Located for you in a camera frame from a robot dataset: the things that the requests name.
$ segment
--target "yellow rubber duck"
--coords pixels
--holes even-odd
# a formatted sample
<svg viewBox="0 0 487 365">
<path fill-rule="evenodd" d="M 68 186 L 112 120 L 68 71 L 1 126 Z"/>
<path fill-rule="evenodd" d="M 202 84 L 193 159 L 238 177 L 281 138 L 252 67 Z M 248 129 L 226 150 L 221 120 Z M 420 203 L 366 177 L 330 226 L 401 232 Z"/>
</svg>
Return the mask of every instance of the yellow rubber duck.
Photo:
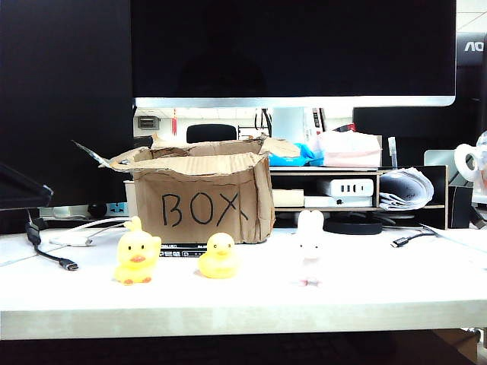
<svg viewBox="0 0 487 365">
<path fill-rule="evenodd" d="M 206 253 L 198 259 L 198 267 L 208 278 L 231 278 L 237 273 L 240 265 L 235 254 L 234 239 L 227 233 L 216 233 L 206 244 Z"/>
<path fill-rule="evenodd" d="M 130 232 L 120 237 L 116 257 L 120 266 L 115 270 L 115 279 L 124 285 L 148 283 L 161 251 L 161 238 L 142 230 L 139 217 L 123 224 Z"/>
</svg>

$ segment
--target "black screen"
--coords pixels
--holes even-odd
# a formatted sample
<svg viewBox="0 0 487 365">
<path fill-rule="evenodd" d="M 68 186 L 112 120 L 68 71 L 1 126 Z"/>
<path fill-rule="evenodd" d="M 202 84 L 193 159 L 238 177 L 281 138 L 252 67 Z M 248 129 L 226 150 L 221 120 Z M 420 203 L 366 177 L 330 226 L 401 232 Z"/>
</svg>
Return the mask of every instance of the black screen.
<svg viewBox="0 0 487 365">
<path fill-rule="evenodd" d="M 2 0 L 0 161 L 52 205 L 124 202 L 126 174 L 97 168 L 131 148 L 129 0 Z"/>
<path fill-rule="evenodd" d="M 454 95 L 455 1 L 137 0 L 135 97 Z"/>
<path fill-rule="evenodd" d="M 457 34 L 457 92 L 453 104 L 445 107 L 410 106 L 355 108 L 358 131 L 382 135 L 382 161 L 390 166 L 387 137 L 396 137 L 398 162 L 422 165 L 427 150 L 453 150 L 459 144 L 475 145 L 485 131 L 482 106 L 487 77 L 483 52 L 485 33 Z"/>
</svg>

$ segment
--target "white desk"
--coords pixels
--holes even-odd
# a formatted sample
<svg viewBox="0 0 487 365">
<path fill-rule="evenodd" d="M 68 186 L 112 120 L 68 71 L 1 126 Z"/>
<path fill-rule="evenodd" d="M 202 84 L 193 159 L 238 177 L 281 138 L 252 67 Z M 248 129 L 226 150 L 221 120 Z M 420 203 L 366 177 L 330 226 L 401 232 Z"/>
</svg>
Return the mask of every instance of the white desk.
<svg viewBox="0 0 487 365">
<path fill-rule="evenodd" d="M 424 236 L 401 249 L 392 239 L 328 233 L 321 287 L 299 287 L 293 230 L 237 245 L 236 277 L 204 278 L 196 259 L 161 258 L 148 284 L 112 279 L 122 231 L 66 247 L 65 271 L 43 257 L 0 266 L 0 338 L 118 338 L 271 332 L 339 332 L 487 326 L 487 258 Z M 43 231 L 44 239 L 55 230 Z M 487 242 L 487 232 L 483 234 Z M 0 262 L 33 255 L 24 235 L 0 238 Z"/>
</svg>

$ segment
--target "aoc logo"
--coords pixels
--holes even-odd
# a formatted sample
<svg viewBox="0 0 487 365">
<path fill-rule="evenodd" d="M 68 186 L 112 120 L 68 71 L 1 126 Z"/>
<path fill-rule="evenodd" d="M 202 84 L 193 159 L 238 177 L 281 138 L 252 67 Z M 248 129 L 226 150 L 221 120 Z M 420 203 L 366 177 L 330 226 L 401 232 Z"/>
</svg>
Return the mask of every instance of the aoc logo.
<svg viewBox="0 0 487 365">
<path fill-rule="evenodd" d="M 464 50 L 465 52 L 467 51 L 483 52 L 484 42 L 467 42 Z"/>
</svg>

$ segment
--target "black monitor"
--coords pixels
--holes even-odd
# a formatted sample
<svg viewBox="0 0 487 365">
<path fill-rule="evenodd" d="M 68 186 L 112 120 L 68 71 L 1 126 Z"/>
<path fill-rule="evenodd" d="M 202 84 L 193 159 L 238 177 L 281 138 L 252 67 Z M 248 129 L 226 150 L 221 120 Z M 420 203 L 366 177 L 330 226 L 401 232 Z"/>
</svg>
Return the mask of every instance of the black monitor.
<svg viewBox="0 0 487 365">
<path fill-rule="evenodd" d="M 455 15 L 454 0 L 134 0 L 135 101 L 448 105 Z"/>
<path fill-rule="evenodd" d="M 444 107 L 355 108 L 360 132 L 396 137 L 398 162 L 422 165 L 426 150 L 450 150 L 462 143 L 475 145 L 485 125 L 485 33 L 457 34 L 457 95 Z M 387 143 L 383 164 L 390 166 Z"/>
<path fill-rule="evenodd" d="M 133 146 L 129 0 L 2 0 L 0 162 L 45 184 L 51 205 L 124 202 L 99 169 Z"/>
</svg>

